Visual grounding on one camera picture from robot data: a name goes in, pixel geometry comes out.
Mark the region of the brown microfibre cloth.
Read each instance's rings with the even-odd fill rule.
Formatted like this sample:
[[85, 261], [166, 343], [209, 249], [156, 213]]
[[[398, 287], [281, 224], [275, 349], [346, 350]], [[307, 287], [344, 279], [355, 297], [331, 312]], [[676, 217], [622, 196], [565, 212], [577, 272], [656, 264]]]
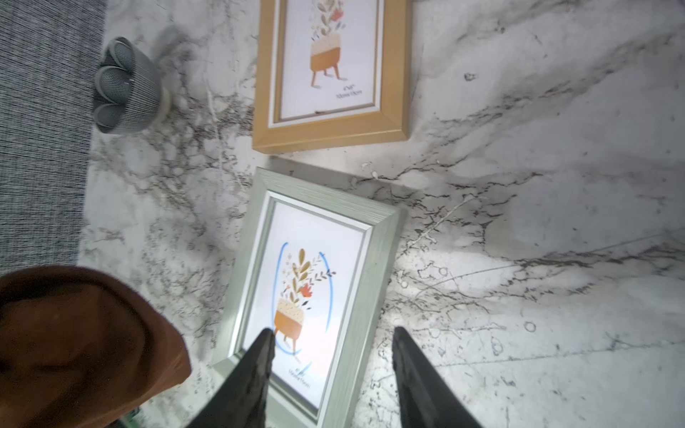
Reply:
[[1, 279], [4, 427], [105, 427], [191, 370], [180, 332], [112, 276], [48, 266]]

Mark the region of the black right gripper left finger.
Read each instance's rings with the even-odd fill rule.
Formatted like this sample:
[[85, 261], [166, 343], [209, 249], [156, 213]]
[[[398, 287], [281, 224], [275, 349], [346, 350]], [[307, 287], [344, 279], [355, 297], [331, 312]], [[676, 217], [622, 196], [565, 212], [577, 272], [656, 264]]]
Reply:
[[265, 328], [187, 428], [265, 427], [274, 356], [275, 335]]

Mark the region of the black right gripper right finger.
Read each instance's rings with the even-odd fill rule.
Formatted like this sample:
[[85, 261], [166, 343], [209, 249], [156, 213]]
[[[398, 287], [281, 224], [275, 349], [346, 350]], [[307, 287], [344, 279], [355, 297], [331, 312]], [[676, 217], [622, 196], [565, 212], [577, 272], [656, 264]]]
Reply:
[[401, 326], [394, 329], [392, 367], [403, 427], [480, 426]]

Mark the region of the light wood picture frame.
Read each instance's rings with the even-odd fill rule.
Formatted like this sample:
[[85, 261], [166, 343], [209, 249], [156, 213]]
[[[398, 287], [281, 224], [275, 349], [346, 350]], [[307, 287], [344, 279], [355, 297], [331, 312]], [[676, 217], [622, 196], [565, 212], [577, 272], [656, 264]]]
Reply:
[[411, 22], [409, 1], [263, 1], [253, 149], [407, 140]]

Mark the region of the grey green picture frame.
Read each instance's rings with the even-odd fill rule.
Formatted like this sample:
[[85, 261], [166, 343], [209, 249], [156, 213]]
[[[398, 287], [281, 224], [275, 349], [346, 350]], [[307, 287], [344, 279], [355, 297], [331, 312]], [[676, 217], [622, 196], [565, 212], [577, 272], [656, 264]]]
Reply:
[[406, 217], [256, 171], [212, 365], [231, 375], [271, 331], [266, 411], [275, 426], [351, 424]]

